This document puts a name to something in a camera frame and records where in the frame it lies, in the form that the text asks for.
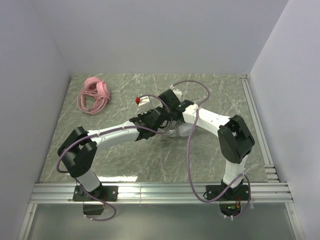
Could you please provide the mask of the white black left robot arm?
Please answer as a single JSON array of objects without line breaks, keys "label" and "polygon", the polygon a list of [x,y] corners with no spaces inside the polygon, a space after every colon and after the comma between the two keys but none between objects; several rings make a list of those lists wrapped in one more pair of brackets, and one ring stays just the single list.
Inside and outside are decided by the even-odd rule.
[{"label": "white black left robot arm", "polygon": [[164,134],[172,118],[164,107],[156,107],[139,113],[116,126],[99,130],[75,128],[61,147],[56,168],[59,173],[68,173],[80,183],[84,192],[97,199],[107,195],[101,181],[92,170],[96,153],[123,143],[147,140],[156,134]]}]

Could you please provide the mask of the pink headphones with cable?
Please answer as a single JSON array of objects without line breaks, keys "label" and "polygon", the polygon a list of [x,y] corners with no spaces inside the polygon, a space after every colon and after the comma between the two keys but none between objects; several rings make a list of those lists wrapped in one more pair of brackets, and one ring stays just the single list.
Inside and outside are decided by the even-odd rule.
[{"label": "pink headphones with cable", "polygon": [[[86,97],[95,99],[92,107],[86,106]],[[96,76],[87,78],[77,96],[77,107],[85,113],[94,115],[99,113],[111,99],[109,86]]]}]

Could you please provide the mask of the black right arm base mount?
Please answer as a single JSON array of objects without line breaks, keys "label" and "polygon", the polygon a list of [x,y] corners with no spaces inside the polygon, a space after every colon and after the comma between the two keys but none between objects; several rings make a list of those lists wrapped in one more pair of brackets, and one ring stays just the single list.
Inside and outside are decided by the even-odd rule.
[{"label": "black right arm base mount", "polygon": [[228,188],[226,184],[207,185],[203,197],[207,201],[217,198],[219,210],[224,218],[235,219],[240,217],[250,206],[251,186],[240,183],[235,188]]}]

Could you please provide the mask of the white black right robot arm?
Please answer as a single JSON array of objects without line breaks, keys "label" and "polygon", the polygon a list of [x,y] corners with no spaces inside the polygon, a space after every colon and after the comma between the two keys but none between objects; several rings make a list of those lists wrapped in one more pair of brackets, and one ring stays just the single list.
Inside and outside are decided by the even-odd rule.
[{"label": "white black right robot arm", "polygon": [[178,120],[191,124],[187,142],[187,167],[190,167],[190,146],[196,127],[200,127],[219,140],[222,155],[226,160],[222,183],[235,192],[243,184],[245,163],[251,153],[255,140],[246,122],[240,115],[233,117],[220,115],[189,100],[180,101],[176,93],[169,89],[159,95]]}]

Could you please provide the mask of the white headphones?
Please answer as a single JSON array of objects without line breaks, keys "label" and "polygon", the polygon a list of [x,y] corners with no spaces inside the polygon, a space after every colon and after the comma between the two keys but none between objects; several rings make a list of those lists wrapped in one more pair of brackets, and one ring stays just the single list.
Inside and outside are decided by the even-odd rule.
[{"label": "white headphones", "polygon": [[169,137],[188,137],[193,128],[193,124],[182,121],[174,121],[169,130],[165,133]]}]

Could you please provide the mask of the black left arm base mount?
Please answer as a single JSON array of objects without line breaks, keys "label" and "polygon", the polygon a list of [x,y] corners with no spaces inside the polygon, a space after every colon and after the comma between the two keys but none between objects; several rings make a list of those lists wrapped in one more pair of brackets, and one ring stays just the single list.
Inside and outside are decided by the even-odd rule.
[{"label": "black left arm base mount", "polygon": [[[100,185],[97,189],[88,192],[80,184],[76,185],[73,191],[72,201],[83,202],[83,214],[95,221],[106,221],[114,218],[117,214],[116,208],[110,202],[118,200],[119,187],[116,185]],[[107,207],[113,210],[113,214],[106,219],[99,219]]]}]

